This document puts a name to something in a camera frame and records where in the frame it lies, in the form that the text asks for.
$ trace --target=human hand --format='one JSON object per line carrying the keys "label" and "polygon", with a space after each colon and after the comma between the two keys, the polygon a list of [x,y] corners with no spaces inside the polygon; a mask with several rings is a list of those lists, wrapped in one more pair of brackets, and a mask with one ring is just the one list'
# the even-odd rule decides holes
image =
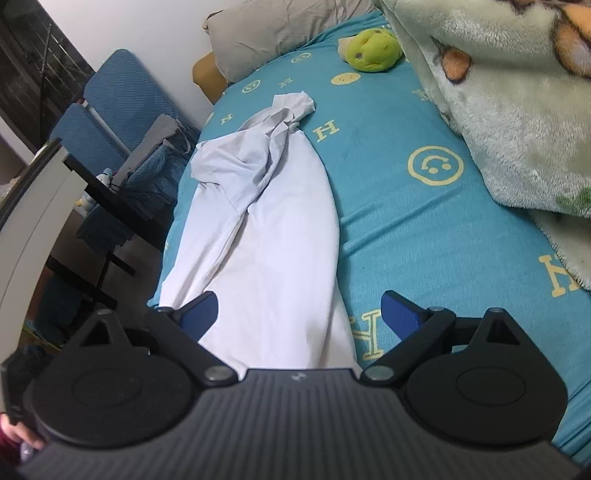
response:
{"label": "human hand", "polygon": [[12,425],[5,413],[0,414],[0,430],[15,443],[27,442],[37,450],[41,450],[45,446],[44,440],[38,434],[21,421]]}

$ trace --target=round black disc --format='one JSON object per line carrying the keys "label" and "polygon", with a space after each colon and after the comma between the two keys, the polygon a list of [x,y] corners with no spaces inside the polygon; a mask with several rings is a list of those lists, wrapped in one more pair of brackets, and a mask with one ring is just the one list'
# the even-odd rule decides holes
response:
{"label": "round black disc", "polygon": [[463,443],[500,447],[551,438],[564,411],[564,385],[541,355],[524,353],[489,345],[433,358],[410,376],[407,398],[426,425]]}
{"label": "round black disc", "polygon": [[169,360],[145,350],[97,345],[58,356],[36,380],[32,406],[50,437],[107,449],[173,427],[192,396],[188,375]]}

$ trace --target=light green blanket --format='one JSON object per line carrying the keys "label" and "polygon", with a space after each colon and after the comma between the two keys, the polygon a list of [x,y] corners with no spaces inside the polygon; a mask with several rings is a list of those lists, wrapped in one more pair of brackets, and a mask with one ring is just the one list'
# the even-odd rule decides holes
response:
{"label": "light green blanket", "polygon": [[463,135],[492,197],[530,209],[565,267],[591,289],[591,8],[374,2]]}

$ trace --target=white cloth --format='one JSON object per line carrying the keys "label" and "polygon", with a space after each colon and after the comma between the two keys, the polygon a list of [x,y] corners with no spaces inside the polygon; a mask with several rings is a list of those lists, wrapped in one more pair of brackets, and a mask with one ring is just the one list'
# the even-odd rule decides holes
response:
{"label": "white cloth", "polygon": [[276,95],[238,132],[203,142],[197,188],[161,306],[215,292],[200,344],[247,368],[353,368],[355,347],[336,283],[339,224],[326,172],[299,120],[304,92]]}

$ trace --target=red sleeve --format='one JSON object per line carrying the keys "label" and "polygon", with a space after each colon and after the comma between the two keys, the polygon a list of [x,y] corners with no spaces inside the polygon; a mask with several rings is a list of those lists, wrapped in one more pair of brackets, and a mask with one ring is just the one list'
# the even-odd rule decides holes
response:
{"label": "red sleeve", "polygon": [[0,430],[0,458],[10,466],[18,466],[21,459],[21,445],[13,442]]}

